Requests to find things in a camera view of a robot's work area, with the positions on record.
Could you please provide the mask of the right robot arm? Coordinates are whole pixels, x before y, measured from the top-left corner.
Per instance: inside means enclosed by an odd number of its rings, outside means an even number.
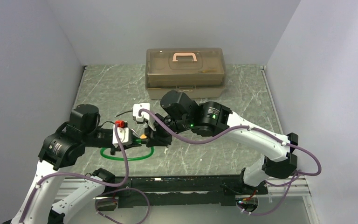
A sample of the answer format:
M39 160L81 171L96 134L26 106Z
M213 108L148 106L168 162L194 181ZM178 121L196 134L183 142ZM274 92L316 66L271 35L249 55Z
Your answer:
M222 104L208 101L199 105L185 93L172 90L161 98L160 106L166 117L160 118L144 106L133 113L135 118L147 120L154 131L163 129L188 144L207 144L226 136L262 154L241 172L238 187L244 194L251 193L269 177L285 179L297 169L297 156L291 151L289 136L255 125Z

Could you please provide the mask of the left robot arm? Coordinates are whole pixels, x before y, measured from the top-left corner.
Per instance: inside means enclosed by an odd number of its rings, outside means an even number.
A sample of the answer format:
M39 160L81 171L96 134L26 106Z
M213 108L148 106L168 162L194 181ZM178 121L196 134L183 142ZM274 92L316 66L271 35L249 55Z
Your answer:
M125 122L115 122L113 129L106 129L100 118L96 106L78 105L69 120L44 140L33 182L21 208L9 220L11 224L66 224L92 198L99 194L109 196L123 185L116 182L111 172L101 168L85 177L85 183L69 196L55 201L62 182L74 176L71 170L87 147L124 152L141 146L141 140Z

